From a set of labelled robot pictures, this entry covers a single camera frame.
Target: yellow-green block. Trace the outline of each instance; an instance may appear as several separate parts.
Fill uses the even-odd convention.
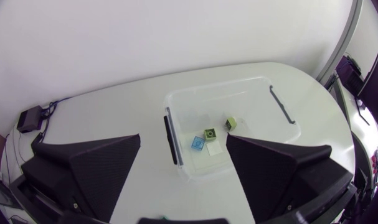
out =
[[[211,141],[216,139],[216,132],[214,128],[209,128],[204,130],[204,137],[206,141]]]
[[[236,120],[233,117],[227,118],[226,126],[229,131],[233,131],[237,126]]]

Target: black device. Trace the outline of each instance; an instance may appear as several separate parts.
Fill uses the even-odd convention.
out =
[[[356,192],[331,147],[228,135],[227,150],[257,223],[329,223]]]
[[[378,54],[371,71],[366,77],[364,86],[359,92],[358,98],[365,104],[378,123]]]
[[[28,133],[33,130],[40,130],[42,125],[41,119],[42,108],[40,106],[33,107],[20,114],[17,130],[21,133]]]
[[[109,222],[140,148],[139,134],[74,144],[31,144],[34,157],[11,191],[37,223],[69,210]]]

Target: transparent blue block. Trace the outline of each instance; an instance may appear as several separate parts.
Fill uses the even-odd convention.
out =
[[[201,151],[204,147],[205,140],[200,137],[194,137],[193,143],[191,144],[192,149]]]

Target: plastic bin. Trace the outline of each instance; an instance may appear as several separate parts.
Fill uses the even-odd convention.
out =
[[[165,106],[179,173],[188,180],[207,180],[234,169],[226,149],[227,118],[237,127],[230,134],[267,141],[290,143],[301,134],[271,81],[258,77],[174,91]],[[213,154],[207,143],[193,149],[194,138],[204,139],[204,130],[214,128],[221,152]]]

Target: lime green cube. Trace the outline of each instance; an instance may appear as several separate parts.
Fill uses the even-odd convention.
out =
[[[204,136],[206,141],[212,141],[216,139],[216,132],[214,128],[205,129],[204,130]]]
[[[233,117],[227,118],[226,127],[229,131],[233,131],[237,126],[236,120]]]

